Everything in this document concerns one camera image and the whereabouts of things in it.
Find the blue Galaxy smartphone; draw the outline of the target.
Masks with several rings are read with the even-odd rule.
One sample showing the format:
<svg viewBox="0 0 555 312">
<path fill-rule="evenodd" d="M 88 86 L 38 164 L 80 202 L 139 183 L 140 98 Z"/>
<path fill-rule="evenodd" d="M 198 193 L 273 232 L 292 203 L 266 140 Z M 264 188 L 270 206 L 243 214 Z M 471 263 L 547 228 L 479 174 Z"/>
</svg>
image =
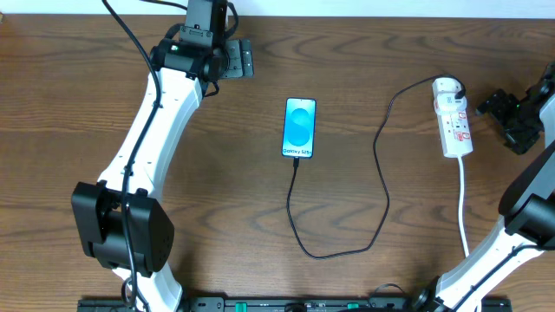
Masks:
<svg viewBox="0 0 555 312">
<path fill-rule="evenodd" d="M 314 151 L 317 101 L 290 97 L 285 102 L 281 153 L 287 158 L 310 159 Z"/>
</svg>

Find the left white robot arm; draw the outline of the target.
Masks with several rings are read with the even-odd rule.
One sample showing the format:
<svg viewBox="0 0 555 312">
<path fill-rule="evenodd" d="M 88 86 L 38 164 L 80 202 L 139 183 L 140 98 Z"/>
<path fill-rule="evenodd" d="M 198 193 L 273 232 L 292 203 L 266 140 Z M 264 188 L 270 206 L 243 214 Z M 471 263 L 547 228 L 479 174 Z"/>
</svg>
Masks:
<svg viewBox="0 0 555 312">
<path fill-rule="evenodd" d="M 147 88 L 121 148 L 93 184 L 81 182 L 71 205 L 83 252 L 122 280 L 124 309 L 176 311 L 184 290 L 168 258 L 174 227 L 162 208 L 169 165 L 187 122 L 224 79 L 251 77 L 251 44 L 238 39 L 228 0 L 191 0 L 186 20 L 142 50 Z"/>
</svg>

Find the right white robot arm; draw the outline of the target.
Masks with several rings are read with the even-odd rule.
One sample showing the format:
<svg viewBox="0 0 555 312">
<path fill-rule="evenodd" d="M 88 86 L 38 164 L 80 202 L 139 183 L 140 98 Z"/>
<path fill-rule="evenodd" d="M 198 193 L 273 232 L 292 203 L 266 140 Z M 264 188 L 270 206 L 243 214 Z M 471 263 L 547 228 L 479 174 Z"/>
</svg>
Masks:
<svg viewBox="0 0 555 312">
<path fill-rule="evenodd" d="M 436 277 L 413 301 L 413 311 L 473 311 L 521 264 L 554 248 L 554 65 L 522 99 L 496 90 L 476 108 L 497 123 L 505 145 L 544 151 L 509 185 L 488 236 L 454 269 Z"/>
</svg>

